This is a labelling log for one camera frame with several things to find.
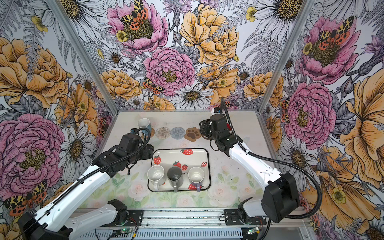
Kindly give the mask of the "cork paw print coaster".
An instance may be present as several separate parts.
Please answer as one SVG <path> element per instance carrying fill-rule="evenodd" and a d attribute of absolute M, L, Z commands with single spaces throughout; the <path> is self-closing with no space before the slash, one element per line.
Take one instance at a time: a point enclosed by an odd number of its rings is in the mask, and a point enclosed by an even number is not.
<path fill-rule="evenodd" d="M 197 139 L 201 138 L 202 135 L 196 127 L 188 128 L 185 133 L 185 139 L 190 142 L 195 142 Z"/>

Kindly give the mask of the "blue mug white inside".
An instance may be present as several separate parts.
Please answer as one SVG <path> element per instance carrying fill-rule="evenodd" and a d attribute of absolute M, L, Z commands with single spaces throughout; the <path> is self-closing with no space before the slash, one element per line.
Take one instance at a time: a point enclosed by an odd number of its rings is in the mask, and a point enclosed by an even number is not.
<path fill-rule="evenodd" d="M 151 121 L 147 118 L 142 118 L 138 121 L 138 127 L 139 128 L 145 128 L 148 129 L 149 133 L 152 132 L 152 126 Z"/>

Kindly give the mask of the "grey woven round coaster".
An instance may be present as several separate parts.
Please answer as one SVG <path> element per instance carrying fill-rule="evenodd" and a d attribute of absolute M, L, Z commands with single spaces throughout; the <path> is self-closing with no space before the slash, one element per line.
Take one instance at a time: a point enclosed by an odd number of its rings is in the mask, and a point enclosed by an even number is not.
<path fill-rule="evenodd" d="M 171 129 L 170 135 L 173 139 L 181 140 L 185 137 L 186 131 L 182 127 L 174 127 Z"/>

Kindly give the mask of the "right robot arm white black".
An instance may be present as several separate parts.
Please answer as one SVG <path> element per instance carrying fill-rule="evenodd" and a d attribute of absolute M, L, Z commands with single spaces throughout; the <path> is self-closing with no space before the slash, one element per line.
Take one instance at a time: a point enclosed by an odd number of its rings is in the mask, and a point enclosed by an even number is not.
<path fill-rule="evenodd" d="M 244 141 L 228 128 L 224 114 L 214 114 L 199 123 L 203 137 L 215 141 L 218 150 L 239 163 L 258 182 L 263 190 L 260 199 L 248 198 L 238 206 L 238 215 L 244 223 L 255 217 L 267 217 L 274 223 L 298 219 L 292 212 L 299 207 L 299 193 L 295 178 L 272 168 L 261 156 L 254 155 Z"/>

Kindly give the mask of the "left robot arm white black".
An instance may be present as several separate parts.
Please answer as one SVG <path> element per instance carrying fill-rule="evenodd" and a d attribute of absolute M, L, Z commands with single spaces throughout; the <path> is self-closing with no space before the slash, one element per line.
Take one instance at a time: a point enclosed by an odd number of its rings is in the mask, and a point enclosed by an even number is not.
<path fill-rule="evenodd" d="M 138 135 L 144 131 L 145 128 L 140 128 L 123 135 L 118 145 L 97 156 L 83 175 L 51 203 L 34 214 L 23 214 L 18 220 L 20 237 L 24 240 L 74 240 L 103 225 L 126 224 L 130 218 L 128 208 L 117 199 L 80 217 L 73 218 L 72 214 L 117 173 L 138 161 L 152 158 L 151 137 Z"/>

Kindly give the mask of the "white strawberry tray black rim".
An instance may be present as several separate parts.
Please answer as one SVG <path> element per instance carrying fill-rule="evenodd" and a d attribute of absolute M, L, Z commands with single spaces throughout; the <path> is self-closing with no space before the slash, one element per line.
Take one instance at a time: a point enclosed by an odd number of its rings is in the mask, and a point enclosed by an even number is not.
<path fill-rule="evenodd" d="M 209 152 L 203 148 L 160 149 L 147 172 L 151 192 L 202 192 L 211 187 Z"/>

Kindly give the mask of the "grey mug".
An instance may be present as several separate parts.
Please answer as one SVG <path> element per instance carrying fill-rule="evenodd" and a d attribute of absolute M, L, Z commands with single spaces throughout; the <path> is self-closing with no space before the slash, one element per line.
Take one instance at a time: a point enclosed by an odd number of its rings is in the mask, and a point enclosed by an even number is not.
<path fill-rule="evenodd" d="M 179 187 L 184 183 L 183 171 L 179 167 L 171 167 L 167 172 L 167 177 L 174 192 L 178 192 Z"/>

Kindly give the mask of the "green circuit board right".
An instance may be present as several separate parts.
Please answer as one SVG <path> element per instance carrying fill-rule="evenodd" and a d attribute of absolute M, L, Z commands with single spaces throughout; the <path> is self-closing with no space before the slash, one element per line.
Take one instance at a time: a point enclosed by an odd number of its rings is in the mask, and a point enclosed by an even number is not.
<path fill-rule="evenodd" d="M 259 234 L 259 233 L 260 233 L 260 229 L 258 227 L 254 227 L 247 231 L 248 235 Z"/>

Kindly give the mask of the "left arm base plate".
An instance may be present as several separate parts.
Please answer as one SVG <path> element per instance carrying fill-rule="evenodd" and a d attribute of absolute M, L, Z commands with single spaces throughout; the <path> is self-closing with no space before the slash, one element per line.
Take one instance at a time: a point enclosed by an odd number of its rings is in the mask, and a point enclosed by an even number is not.
<path fill-rule="evenodd" d="M 143 210 L 121 210 L 114 221 L 113 226 L 119 227 L 140 227 L 142 225 Z"/>

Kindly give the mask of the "aluminium frame rail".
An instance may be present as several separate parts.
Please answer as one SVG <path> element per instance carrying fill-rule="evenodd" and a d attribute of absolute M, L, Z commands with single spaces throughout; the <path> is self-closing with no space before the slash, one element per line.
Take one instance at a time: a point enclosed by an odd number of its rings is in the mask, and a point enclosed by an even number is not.
<path fill-rule="evenodd" d="M 70 218 L 80 217 L 96 209 L 78 209 Z M 141 217 L 140 229 L 192 229 L 192 228 L 229 228 L 246 227 L 243 225 L 226 226 L 225 208 L 146 208 Z M 279 223 L 271 222 L 271 228 L 311 227 L 309 219 L 283 219 Z"/>

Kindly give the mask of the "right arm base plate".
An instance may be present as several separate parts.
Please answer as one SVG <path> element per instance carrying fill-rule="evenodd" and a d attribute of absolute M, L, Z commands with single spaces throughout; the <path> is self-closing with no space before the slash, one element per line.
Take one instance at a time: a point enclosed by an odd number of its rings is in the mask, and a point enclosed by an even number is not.
<path fill-rule="evenodd" d="M 263 217 L 249 217 L 240 209 L 225 209 L 224 218 L 227 226 L 261 226 L 266 225 L 267 220 Z"/>

